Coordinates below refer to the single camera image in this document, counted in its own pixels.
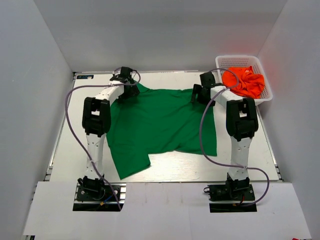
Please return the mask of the green t-shirt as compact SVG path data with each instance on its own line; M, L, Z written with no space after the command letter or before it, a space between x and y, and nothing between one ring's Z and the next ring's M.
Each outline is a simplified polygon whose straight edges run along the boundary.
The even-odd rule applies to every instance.
M147 169L151 154L178 151L216 157L217 134L213 109L205 115L202 141L199 129L206 106L191 103L191 89L150 89L111 105L107 144L120 179Z

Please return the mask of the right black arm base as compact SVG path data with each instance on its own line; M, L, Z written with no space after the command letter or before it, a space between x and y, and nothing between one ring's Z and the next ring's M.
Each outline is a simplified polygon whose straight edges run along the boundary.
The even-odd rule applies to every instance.
M253 213L257 211L255 194L250 179L232 180L224 184L211 184L203 189L209 196L211 213Z

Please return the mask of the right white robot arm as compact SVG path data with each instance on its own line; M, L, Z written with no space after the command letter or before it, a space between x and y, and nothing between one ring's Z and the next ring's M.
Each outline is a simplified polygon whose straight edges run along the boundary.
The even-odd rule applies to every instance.
M206 113L215 103L225 109L226 131L231 139L230 164L216 163L228 167L227 177L232 181L247 181L249 150L255 132L259 128L255 100L242 97L222 83L217 83L211 71L200 74L200 84L192 89L191 102L204 104L199 126L199 140L202 141L202 128Z

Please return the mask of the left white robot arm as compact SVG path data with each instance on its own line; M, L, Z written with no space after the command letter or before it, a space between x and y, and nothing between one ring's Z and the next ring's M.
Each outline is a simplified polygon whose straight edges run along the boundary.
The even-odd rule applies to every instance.
M104 176L103 148L106 135L111 128L111 105L140 94L133 74L113 74L110 87L105 87L94 97L86 97L83 105L82 127L86 136L87 157L85 176L100 179Z

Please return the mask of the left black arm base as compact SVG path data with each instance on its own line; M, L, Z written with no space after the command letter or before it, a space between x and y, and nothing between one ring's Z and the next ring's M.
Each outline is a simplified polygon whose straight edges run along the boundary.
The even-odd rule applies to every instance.
M102 179L87 176L77 180L74 212L119 212L125 203L126 184L108 185Z

